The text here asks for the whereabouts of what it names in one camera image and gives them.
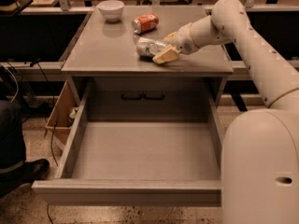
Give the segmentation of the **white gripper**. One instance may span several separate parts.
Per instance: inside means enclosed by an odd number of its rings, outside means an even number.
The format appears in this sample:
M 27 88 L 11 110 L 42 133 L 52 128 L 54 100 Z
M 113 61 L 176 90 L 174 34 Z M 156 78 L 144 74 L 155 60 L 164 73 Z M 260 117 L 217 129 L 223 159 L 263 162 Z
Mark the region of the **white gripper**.
M 180 53 L 190 55 L 199 50 L 192 39 L 192 23 L 188 23 L 164 38 L 169 43 L 166 48 L 158 52 L 152 60 L 157 64 L 176 60 Z

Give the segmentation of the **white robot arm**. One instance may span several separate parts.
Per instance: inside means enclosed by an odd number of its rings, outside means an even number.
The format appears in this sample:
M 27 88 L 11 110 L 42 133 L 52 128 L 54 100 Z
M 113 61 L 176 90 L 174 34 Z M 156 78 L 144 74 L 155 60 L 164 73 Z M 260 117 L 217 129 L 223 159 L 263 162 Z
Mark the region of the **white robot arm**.
M 299 224 L 299 72 L 253 29 L 239 0 L 219 0 L 165 40 L 156 63 L 233 43 L 263 99 L 223 139 L 222 224 Z

